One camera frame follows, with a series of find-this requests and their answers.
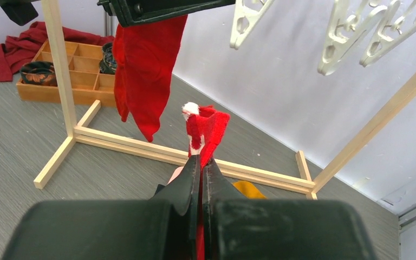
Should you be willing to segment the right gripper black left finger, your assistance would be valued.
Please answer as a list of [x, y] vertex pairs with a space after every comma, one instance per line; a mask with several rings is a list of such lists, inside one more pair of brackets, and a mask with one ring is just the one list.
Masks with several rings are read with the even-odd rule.
[[180, 174], [150, 200], [166, 200], [177, 214], [185, 215], [192, 201], [198, 200], [200, 169], [200, 155], [190, 156]]

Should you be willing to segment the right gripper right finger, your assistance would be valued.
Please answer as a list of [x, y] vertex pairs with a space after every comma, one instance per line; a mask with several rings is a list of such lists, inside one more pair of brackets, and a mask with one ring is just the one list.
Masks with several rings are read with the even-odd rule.
[[222, 174], [214, 158], [202, 170], [202, 209], [205, 216], [210, 215], [212, 206], [218, 200], [246, 199]]

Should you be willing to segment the red santa sock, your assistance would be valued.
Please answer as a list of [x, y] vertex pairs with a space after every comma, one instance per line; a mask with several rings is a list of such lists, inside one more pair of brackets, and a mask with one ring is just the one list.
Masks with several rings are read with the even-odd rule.
[[123, 82], [129, 115], [149, 142], [160, 128], [188, 16], [123, 27]]
[[125, 66], [125, 52], [124, 52], [124, 37], [123, 27], [118, 24], [115, 33], [115, 39], [112, 45], [112, 54], [116, 61], [114, 96], [117, 111], [120, 115], [121, 121], [126, 122], [129, 109], [126, 102], [126, 91], [124, 84], [124, 66]]
[[196, 231], [196, 260], [205, 258], [204, 217], [202, 209], [202, 170], [213, 157], [221, 143], [230, 116], [212, 106], [199, 106], [188, 102], [182, 106], [183, 117], [189, 138], [189, 155], [200, 155], [200, 183], [198, 193], [198, 220]]

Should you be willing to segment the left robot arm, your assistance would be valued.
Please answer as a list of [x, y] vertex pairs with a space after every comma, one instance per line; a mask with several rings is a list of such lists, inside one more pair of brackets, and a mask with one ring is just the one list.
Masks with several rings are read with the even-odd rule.
[[[14, 23], [23, 26], [38, 16], [32, 0], [0, 0], [0, 7]], [[234, 0], [101, 0], [109, 16], [122, 27], [159, 22], [203, 10], [234, 5]]]

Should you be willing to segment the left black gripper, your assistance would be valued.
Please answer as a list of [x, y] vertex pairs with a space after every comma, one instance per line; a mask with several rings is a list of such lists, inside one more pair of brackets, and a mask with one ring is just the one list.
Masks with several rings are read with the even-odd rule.
[[110, 16], [117, 17], [122, 27], [149, 24], [194, 12], [235, 4], [235, 0], [101, 0]]

